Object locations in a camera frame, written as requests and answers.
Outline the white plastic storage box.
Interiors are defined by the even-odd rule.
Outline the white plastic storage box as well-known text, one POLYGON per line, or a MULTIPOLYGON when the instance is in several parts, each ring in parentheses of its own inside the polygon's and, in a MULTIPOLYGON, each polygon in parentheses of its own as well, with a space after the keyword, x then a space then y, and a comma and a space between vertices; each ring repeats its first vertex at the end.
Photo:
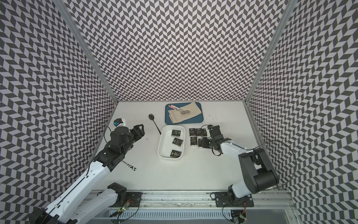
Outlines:
POLYGON ((162 129, 161 132, 162 132, 162 134, 160 137, 158 150, 157 150, 158 156, 161 159, 165 159, 165 160, 172 160, 172 161, 179 160, 184 154, 185 135, 186 135, 186 131, 185 131, 184 127, 176 126, 176 125, 167 125, 162 129), (172 137, 171 136, 172 130, 180 130, 181 136, 180 137, 172 137), (181 147, 178 147, 172 143, 174 138, 179 138, 184 141, 181 147), (177 159, 171 158, 170 154, 171 154, 172 150, 181 151, 182 152, 181 157, 177 158, 177 159))

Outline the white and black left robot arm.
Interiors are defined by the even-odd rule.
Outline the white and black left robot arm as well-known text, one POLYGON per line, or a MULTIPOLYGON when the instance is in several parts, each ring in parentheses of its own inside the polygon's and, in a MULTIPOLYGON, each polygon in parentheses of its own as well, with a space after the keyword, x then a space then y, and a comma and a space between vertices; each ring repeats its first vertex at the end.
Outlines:
POLYGON ((134 143, 144 135, 142 124, 132 129, 124 123, 119 124, 111 132, 110 141, 93 158, 87 170, 46 208, 34 208, 29 215, 29 222, 31 224, 85 224, 110 206, 116 204, 124 206, 129 203, 126 187, 112 183, 94 199, 81 205, 94 187, 123 161, 134 143))

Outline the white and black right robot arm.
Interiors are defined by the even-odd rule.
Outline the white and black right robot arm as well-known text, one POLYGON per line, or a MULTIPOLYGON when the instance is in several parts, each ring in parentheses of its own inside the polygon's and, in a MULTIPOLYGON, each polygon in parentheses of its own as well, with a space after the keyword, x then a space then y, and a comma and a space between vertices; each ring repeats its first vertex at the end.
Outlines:
POLYGON ((209 137, 203 137, 202 145, 215 156, 227 155, 239 161, 242 180, 228 187, 228 201, 239 205, 249 196, 279 184, 279 176, 266 151, 261 147, 247 149, 225 138, 219 126, 207 125, 209 137))

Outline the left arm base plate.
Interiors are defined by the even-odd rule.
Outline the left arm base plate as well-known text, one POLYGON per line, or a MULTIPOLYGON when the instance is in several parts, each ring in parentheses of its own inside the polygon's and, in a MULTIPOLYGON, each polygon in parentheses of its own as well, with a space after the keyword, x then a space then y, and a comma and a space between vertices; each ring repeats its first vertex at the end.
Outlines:
POLYGON ((130 208, 138 208, 141 203, 142 195, 143 193, 139 191, 119 193, 115 204, 111 207, 124 207, 127 203, 129 203, 130 208))

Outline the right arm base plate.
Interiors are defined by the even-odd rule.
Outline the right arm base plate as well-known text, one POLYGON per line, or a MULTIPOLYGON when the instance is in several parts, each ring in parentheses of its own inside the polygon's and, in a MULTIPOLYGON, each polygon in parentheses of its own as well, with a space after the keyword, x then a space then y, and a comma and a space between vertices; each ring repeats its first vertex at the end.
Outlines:
POLYGON ((241 198, 236 197, 235 195, 229 192, 214 192, 213 193, 216 207, 254 207, 254 202, 251 195, 244 196, 241 198))

